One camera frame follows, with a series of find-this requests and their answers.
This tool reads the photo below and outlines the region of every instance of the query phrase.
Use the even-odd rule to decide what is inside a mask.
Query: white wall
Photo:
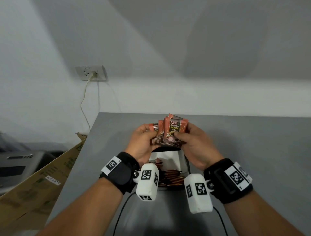
[[[99,111],[311,116],[309,1],[4,0],[0,22],[0,130],[21,142],[70,147],[87,131],[83,64],[111,86],[89,84],[91,124]]]

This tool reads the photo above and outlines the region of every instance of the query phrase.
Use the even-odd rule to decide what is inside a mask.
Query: wall socket
[[[82,81],[88,81],[92,71],[97,73],[97,77],[94,77],[90,81],[107,81],[108,79],[106,69],[103,66],[76,66],[75,68]]]

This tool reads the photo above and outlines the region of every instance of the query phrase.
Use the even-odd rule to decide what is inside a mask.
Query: hand
[[[140,166],[146,164],[151,152],[159,145],[151,145],[151,139],[156,137],[157,131],[149,131],[148,124],[143,124],[133,131],[128,146],[124,150],[134,157]]]
[[[187,133],[174,132],[174,136],[186,142],[181,149],[188,160],[202,171],[223,159],[211,138],[194,124],[188,123]]]

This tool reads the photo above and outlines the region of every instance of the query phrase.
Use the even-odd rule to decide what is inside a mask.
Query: cardboard
[[[44,227],[87,137],[77,135],[80,143],[0,197],[0,229]]]

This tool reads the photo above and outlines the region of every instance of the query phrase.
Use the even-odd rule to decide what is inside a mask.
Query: gray countertop
[[[48,219],[87,190],[101,168],[124,150],[131,132],[164,114],[99,113]],[[311,235],[311,119],[250,116],[180,115],[202,128],[220,152],[238,161],[255,190],[282,216]],[[192,173],[200,173],[190,164]],[[112,235],[123,201],[106,235]],[[237,235],[222,204],[212,196],[230,236]],[[215,211],[192,215],[184,191],[160,191],[154,202],[136,195],[127,203],[116,235],[225,235]]]

